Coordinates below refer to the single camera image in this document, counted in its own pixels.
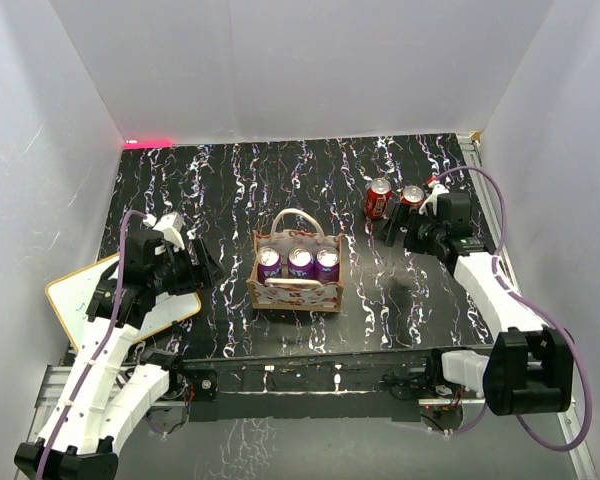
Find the red Coca-Cola can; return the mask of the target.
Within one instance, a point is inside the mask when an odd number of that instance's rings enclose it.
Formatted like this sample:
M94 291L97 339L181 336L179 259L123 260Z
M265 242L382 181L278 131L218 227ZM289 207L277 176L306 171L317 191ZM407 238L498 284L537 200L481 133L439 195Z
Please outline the red Coca-Cola can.
M366 200L364 213L371 220L379 220L383 217L392 195L390 182L384 178L372 179L366 187Z
M424 190L416 185L407 185L402 188L400 202L411 209L418 210L425 200Z

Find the burlap canvas tote bag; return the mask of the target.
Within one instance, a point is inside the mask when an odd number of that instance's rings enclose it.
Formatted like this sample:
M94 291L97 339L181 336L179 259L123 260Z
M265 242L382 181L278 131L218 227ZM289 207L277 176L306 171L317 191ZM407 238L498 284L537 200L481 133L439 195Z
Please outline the burlap canvas tote bag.
M259 248L271 246L278 250L282 260L282 277L258 282L256 254ZM316 219L295 208L280 211L274 218L270 232L253 233L255 260L246 285L255 309L314 311L336 313L341 310L344 293L344 259L341 235L328 235ZM305 247L314 257L314 279L291 278L287 257L295 247ZM323 284L315 279L315 256L323 247L333 247L340 254L339 280Z

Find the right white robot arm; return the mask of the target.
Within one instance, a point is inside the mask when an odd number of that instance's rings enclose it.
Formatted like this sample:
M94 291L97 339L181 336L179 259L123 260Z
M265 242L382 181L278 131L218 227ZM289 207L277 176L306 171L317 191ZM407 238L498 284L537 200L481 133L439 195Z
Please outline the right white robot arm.
M572 352L560 333L514 299L497 257L474 236L471 214L466 193L426 195L408 186L381 230L385 243L403 231L409 252L437 258L469 294L494 339L488 355L466 347L432 354L427 388L446 397L466 387L499 416L563 412L572 393Z

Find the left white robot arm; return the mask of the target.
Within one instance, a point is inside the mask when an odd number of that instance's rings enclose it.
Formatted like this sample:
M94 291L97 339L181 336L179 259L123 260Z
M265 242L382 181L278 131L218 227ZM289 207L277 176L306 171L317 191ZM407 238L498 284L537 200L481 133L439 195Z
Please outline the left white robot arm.
M176 357L159 356L133 369L113 390L128 350L159 297L211 289L222 279L205 242L159 230L129 234L122 257L101 273L73 367L46 424L15 453L29 479L112 479L124 443L161 397L174 399L187 376Z

